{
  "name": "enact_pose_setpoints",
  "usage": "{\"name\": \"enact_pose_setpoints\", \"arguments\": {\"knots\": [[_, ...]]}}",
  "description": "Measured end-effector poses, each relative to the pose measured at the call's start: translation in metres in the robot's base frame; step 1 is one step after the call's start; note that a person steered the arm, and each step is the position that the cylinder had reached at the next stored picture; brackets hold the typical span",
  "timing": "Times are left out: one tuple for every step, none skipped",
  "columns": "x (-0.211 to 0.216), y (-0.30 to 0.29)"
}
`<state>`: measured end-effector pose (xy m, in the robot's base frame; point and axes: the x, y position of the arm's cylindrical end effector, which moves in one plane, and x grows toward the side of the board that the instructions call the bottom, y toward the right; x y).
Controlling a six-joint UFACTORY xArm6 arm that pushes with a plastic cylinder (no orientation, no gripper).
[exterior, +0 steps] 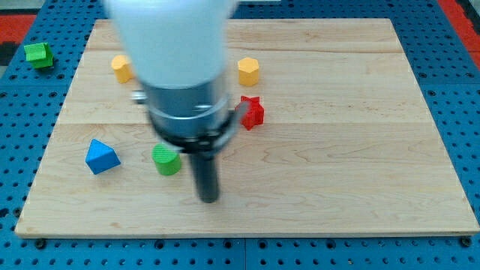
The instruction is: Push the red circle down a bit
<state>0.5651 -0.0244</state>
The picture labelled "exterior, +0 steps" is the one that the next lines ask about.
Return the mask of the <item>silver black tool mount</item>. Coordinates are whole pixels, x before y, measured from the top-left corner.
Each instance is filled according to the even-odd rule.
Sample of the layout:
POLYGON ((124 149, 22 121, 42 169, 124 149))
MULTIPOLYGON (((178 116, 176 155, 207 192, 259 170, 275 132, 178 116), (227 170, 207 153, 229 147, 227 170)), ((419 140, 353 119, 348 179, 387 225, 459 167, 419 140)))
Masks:
POLYGON ((177 152, 220 152, 235 136, 249 110, 247 101, 235 109, 230 107, 225 73, 188 87, 141 86, 131 93, 131 99, 145 107, 156 134, 177 152))

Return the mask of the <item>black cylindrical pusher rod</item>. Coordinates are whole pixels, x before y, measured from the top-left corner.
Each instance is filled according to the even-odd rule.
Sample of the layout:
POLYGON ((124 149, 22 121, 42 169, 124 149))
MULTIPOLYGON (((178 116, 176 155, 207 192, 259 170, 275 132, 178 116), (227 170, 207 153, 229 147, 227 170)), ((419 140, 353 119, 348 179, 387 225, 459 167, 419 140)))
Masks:
POLYGON ((189 160, 197 196, 204 203, 214 203, 220 196, 215 157, 195 153, 189 155, 189 160))

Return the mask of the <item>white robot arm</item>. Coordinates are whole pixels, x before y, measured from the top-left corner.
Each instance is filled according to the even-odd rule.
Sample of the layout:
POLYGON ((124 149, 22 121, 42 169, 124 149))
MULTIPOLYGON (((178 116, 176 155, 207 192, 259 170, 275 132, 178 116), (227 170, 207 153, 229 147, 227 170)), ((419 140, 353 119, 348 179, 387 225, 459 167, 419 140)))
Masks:
POLYGON ((197 196, 220 196, 216 156, 250 104, 230 106, 227 20, 236 1, 109 0, 106 15, 131 60, 158 137, 189 156, 197 196))

